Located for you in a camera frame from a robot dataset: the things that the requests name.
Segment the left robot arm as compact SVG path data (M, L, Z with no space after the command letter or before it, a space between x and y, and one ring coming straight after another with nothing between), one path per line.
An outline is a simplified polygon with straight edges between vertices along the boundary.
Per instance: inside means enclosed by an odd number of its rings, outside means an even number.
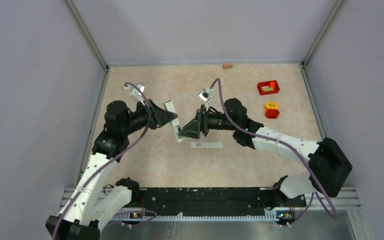
M155 130L178 118L174 103L164 107L151 99L137 102L131 111L124 101L109 103L104 115L103 131L96 138L86 169L71 197L58 215L49 216L46 229L53 240L97 240L101 230L124 206L134 207L140 202L140 193L128 180L117 185L103 200L98 197L110 173L120 162L122 155L138 141L129 142L129 135L139 131Z

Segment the long white remote control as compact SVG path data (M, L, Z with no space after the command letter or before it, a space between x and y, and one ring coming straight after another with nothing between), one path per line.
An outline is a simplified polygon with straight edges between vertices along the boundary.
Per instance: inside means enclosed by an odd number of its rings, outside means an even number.
M177 114L174 102L172 100L164 102L163 105L164 105L165 110L167 110L171 113ZM185 138L179 135L180 131L182 130L182 126L181 126L181 123L179 121L179 117L176 117L174 120L172 120L170 122L170 124L173 128L176 141L178 143L183 142L185 140Z

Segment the long white battery cover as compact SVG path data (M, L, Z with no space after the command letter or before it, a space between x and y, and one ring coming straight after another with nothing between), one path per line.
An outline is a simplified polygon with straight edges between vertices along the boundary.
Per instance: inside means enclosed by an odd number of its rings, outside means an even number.
M203 148L203 149L222 149L224 144L222 142L202 142L193 141L190 143L191 148Z

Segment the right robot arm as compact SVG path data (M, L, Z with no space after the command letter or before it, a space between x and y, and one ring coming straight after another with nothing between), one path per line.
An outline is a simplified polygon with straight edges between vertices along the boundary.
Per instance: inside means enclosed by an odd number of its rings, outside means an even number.
M353 166L335 140L304 140L272 130L250 119L246 107L236 98L223 105L224 112L202 105L179 136L199 139L211 130L233 131L233 139L243 147L276 153L303 164L305 172L284 176L274 184L273 200L279 206L287 206L293 198L309 193L338 196Z

